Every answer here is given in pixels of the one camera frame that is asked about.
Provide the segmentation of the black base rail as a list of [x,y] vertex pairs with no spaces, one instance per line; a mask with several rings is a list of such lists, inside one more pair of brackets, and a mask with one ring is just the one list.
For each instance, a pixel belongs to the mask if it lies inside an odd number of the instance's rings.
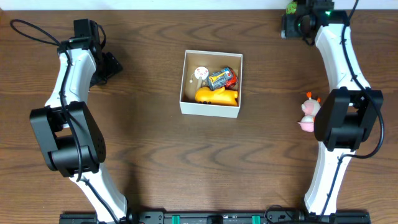
[[249,213],[142,212],[139,215],[128,215],[120,218],[118,222],[143,224],[371,224],[371,217],[368,212],[338,212],[319,218],[316,215],[306,215],[298,210],[272,208],[265,212]]

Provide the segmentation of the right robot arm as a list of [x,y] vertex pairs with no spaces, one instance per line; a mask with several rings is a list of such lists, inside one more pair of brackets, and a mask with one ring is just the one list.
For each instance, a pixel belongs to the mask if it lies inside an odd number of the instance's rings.
[[313,131],[318,159],[304,204],[319,220],[337,212],[336,201],[349,162],[368,159],[384,140],[382,92],[373,90],[359,67],[351,41],[350,15],[306,9],[282,17],[281,36],[301,37],[321,53],[330,93],[323,103],[308,97],[300,124]]

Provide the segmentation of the grey toy car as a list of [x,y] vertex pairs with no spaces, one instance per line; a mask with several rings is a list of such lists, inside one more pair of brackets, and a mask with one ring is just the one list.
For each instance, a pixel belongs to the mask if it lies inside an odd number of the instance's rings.
[[232,68],[226,67],[210,75],[206,82],[211,90],[222,87],[232,89],[238,82],[238,78]]

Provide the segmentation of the orange duck toy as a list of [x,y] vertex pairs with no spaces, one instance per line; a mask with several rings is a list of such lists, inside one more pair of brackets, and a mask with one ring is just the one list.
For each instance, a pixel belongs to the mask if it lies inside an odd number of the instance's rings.
[[198,103],[207,103],[212,105],[238,106],[238,91],[228,90],[225,87],[211,90],[208,87],[202,87],[195,94],[195,101]]

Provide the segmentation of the pink planet figure toy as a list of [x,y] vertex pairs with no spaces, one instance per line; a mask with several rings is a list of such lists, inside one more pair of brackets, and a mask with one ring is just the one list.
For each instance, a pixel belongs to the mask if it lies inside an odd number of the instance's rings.
[[306,96],[308,99],[301,104],[301,109],[304,113],[304,116],[298,122],[298,124],[303,131],[312,133],[314,132],[315,117],[321,108],[321,99],[313,99],[312,92],[307,92]]

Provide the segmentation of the green polyhedral die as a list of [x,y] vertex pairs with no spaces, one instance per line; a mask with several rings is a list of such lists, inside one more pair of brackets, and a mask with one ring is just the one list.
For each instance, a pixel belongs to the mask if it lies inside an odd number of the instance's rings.
[[286,14],[295,14],[297,11],[297,6],[298,6],[297,1],[292,1],[292,2],[288,3],[285,13]]

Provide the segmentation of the white pellet drum toy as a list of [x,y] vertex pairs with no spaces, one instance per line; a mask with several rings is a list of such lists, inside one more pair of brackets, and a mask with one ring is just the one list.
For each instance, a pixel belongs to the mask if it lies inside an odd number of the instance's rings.
[[203,82],[207,79],[209,76],[209,70],[206,67],[197,67],[195,71],[191,74],[189,83],[193,84],[194,80],[193,78],[196,78],[197,80],[197,87],[196,90],[201,88]]

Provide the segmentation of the white cardboard box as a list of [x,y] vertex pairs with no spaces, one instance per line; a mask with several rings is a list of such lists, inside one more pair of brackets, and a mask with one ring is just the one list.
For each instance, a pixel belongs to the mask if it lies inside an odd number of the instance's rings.
[[[196,102],[197,80],[193,78],[194,82],[191,84],[189,83],[189,79],[197,67],[206,67],[209,70],[209,76],[215,72],[219,72],[223,68],[232,68],[238,78],[238,82],[230,90],[238,91],[238,106],[212,105]],[[179,99],[181,112],[183,114],[237,118],[241,104],[242,70],[243,55],[241,54],[186,50]],[[202,87],[209,87],[206,80],[203,82]]]

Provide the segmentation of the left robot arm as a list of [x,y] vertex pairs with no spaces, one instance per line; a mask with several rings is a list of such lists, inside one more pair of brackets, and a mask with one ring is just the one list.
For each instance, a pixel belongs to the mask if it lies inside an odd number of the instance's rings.
[[83,191],[97,223],[133,223],[127,198],[105,167],[104,137],[87,106],[90,88],[107,72],[103,47],[93,37],[59,43],[55,87],[45,106],[31,111],[30,124],[48,168]]

